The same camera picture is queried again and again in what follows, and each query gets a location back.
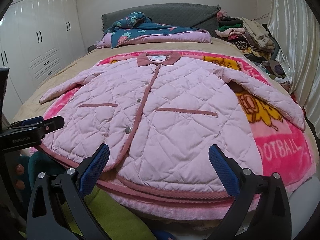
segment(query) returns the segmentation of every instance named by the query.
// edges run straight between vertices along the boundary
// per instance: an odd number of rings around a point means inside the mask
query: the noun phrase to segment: white satin curtain
[[[277,60],[320,137],[320,25],[305,0],[273,0],[269,30],[281,51]]]

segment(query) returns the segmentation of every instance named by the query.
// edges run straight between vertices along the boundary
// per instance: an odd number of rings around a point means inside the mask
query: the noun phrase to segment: yellow cartoon character
[[[239,66],[238,62],[228,58],[204,56],[204,61],[209,61],[219,66],[228,67],[235,70],[241,70],[241,67]]]
[[[283,122],[282,116],[278,110],[259,98],[249,94],[245,90],[235,93],[250,123],[262,120],[267,126],[272,127],[276,131],[279,130],[278,127],[272,124],[272,119]]]

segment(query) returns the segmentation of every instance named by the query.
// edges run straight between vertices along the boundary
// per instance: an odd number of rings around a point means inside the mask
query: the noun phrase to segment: blue textured pad
[[[42,122],[42,121],[43,121],[43,117],[42,116],[38,116],[38,117],[34,117],[34,118],[31,118],[31,119],[27,119],[27,120],[22,121],[21,126],[34,124],[34,123],[38,123],[38,122]]]
[[[91,194],[94,186],[96,185],[100,174],[109,160],[109,147],[104,145],[95,159],[91,161],[90,165],[79,180],[79,193],[82,198]]]
[[[224,188],[230,196],[237,197],[240,194],[239,179],[221,156],[215,145],[209,149],[209,160],[221,180]]]

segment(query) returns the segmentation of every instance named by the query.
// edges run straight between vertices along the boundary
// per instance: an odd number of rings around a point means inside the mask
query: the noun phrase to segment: wardrobe
[[[14,0],[0,21],[0,66],[10,68],[6,118],[11,122],[43,81],[85,53],[76,0]]]

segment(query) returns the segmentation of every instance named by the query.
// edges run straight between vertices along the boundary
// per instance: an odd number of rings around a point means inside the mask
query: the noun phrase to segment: bed headboard
[[[192,3],[162,3],[128,8],[102,15],[103,31],[115,21],[132,12],[143,12],[152,18],[154,23],[191,27],[207,30],[211,36],[217,37],[214,30],[219,27],[217,13],[220,6],[209,6]]]

